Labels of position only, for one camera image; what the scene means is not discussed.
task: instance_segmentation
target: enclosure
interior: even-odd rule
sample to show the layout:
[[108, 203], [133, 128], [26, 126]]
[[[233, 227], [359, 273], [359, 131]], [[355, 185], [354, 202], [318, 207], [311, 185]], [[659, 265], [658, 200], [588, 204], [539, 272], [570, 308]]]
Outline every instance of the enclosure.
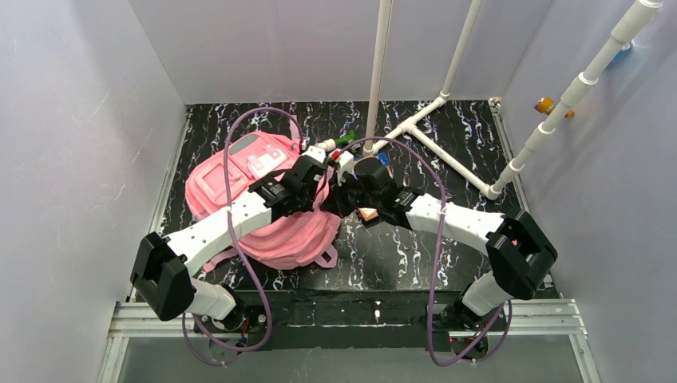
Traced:
[[[2, 381], [673, 381], [675, 17], [659, 0], [5, 4]], [[180, 318], [158, 319], [130, 283], [139, 242], [197, 222], [189, 175], [262, 106], [309, 144], [399, 140], [442, 185], [408, 149], [354, 154], [385, 153], [406, 187], [530, 213], [558, 257], [534, 299], [492, 311], [490, 359], [437, 367], [430, 345], [449, 359], [475, 331], [426, 342], [411, 314], [429, 290], [456, 302], [487, 257], [358, 214], [335, 267], [251, 261], [272, 313], [256, 326], [275, 323], [263, 349], [205, 365]], [[260, 112], [235, 138], [290, 125]], [[239, 259], [195, 277], [260, 302]], [[203, 357], [235, 355], [193, 330]]]

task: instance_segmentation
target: vertical white pipe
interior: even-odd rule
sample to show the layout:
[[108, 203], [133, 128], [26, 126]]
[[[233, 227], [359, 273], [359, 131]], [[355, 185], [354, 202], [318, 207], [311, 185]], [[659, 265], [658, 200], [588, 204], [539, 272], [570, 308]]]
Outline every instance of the vertical white pipe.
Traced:
[[468, 15], [465, 16], [465, 22], [463, 23], [461, 36], [458, 38], [456, 50], [453, 52], [453, 58], [451, 59], [451, 65], [449, 66], [449, 72], [446, 74], [445, 83], [442, 86], [442, 91], [440, 92], [440, 96], [444, 97], [445, 100], [447, 97], [449, 97], [451, 83], [453, 82], [453, 78], [456, 77], [458, 66], [461, 64], [461, 56], [463, 56], [463, 51], [465, 51], [465, 45], [468, 44], [470, 31], [473, 30], [473, 24], [475, 23], [475, 18], [477, 18], [477, 12], [479, 12], [481, 4], [482, 0], [473, 0], [473, 2], [470, 3]]
[[[376, 129], [378, 99], [381, 95], [381, 79], [383, 63], [386, 60], [388, 46], [388, 29], [390, 15], [393, 12], [393, 0], [381, 0], [378, 5], [378, 24], [376, 25], [376, 46], [374, 47], [374, 64], [371, 67], [371, 91], [369, 93], [369, 111], [366, 114], [366, 136], [373, 136]], [[364, 156], [372, 154], [372, 141], [364, 143]]]
[[488, 198], [496, 199], [505, 185], [512, 182], [520, 174], [531, 155], [545, 146], [547, 140], [555, 132], [557, 124], [564, 119], [566, 111], [580, 102], [597, 83], [597, 77], [618, 54], [623, 44], [632, 40], [639, 30], [649, 23], [661, 5], [661, 2], [649, 2], [648, 0], [636, 0], [632, 4], [612, 30], [611, 37], [592, 59], [585, 71], [580, 73], [567, 90], [562, 93], [560, 102], [557, 103], [552, 113], [534, 129], [524, 148], [517, 153], [517, 156], [503, 169], [498, 180], [491, 185], [489, 193], [485, 194]]

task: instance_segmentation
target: black tabletop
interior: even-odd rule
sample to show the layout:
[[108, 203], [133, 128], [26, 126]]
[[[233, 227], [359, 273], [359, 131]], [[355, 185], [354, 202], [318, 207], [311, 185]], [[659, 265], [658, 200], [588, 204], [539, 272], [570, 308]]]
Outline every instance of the black tabletop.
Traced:
[[[385, 135], [397, 123], [413, 115], [423, 101], [383, 102], [379, 105], [376, 133]], [[201, 161], [221, 150], [232, 122], [243, 112], [258, 106], [275, 106], [295, 114], [303, 134], [311, 143], [341, 136], [355, 130], [364, 136], [366, 102], [297, 102], [274, 104], [218, 104], [188, 107], [188, 131], [181, 150], [169, 201], [164, 213], [165, 234], [185, 228], [195, 221], [184, 202], [184, 181]], [[240, 127], [234, 139], [247, 132], [288, 134], [287, 120], [274, 113], [259, 113]], [[506, 165], [487, 101], [450, 101], [418, 123], [418, 127], [449, 154], [472, 169], [485, 181], [496, 180]], [[407, 135], [406, 143], [427, 158], [443, 179], [449, 201], [480, 211], [517, 212], [517, 195], [510, 184], [497, 201], [489, 201], [477, 189], [439, 160], [430, 150]], [[423, 188], [439, 197], [432, 177], [401, 148], [387, 146], [394, 177], [405, 185]], [[430, 288], [430, 271], [436, 236], [379, 223], [364, 228], [355, 214], [346, 217], [334, 246], [338, 265], [329, 270], [311, 264], [294, 270], [273, 270], [251, 261], [264, 288], [268, 290], [423, 290]], [[438, 273], [438, 289], [460, 291], [487, 270], [489, 263], [474, 249], [452, 239], [444, 239]], [[251, 278], [238, 259], [221, 263], [198, 278], [227, 282], [238, 290], [254, 289]]]

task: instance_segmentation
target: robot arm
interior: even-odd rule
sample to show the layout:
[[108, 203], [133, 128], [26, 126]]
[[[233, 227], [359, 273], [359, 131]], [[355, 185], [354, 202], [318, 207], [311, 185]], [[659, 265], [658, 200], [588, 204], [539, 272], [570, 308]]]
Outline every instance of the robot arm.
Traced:
[[189, 312], [224, 320], [236, 308], [228, 286], [191, 278], [211, 257], [232, 245], [228, 212], [235, 237], [241, 238], [297, 211], [310, 211], [318, 182], [325, 173], [326, 153], [310, 147], [280, 181], [269, 173], [248, 191], [209, 217], [160, 237], [146, 235], [139, 246], [130, 280], [158, 318], [168, 321]]
[[[441, 202], [421, 190], [400, 187], [373, 157], [357, 162], [350, 153], [333, 156], [337, 180], [322, 209], [345, 215], [375, 208], [395, 226], [437, 233]], [[531, 215], [515, 216], [445, 205], [443, 235], [489, 258], [492, 271], [470, 283], [440, 315], [442, 327], [473, 328], [481, 317], [511, 298], [531, 299], [557, 259], [557, 252]]]

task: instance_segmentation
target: white wall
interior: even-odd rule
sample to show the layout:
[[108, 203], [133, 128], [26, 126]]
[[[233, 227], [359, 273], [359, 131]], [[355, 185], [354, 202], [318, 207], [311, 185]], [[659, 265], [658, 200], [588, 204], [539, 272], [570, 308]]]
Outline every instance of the white wall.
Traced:
[[95, 381], [184, 106], [125, 0], [0, 11], [0, 381]]
[[[535, 99], [558, 99], [631, 4], [556, 1], [503, 97], [513, 148], [543, 120]], [[522, 172], [603, 381], [675, 381], [675, 18], [677, 4], [665, 2]]]
[[[378, 0], [130, 0], [186, 104], [369, 98]], [[552, 0], [484, 0], [452, 98], [501, 95]], [[382, 99], [437, 96], [470, 0], [394, 0]]]

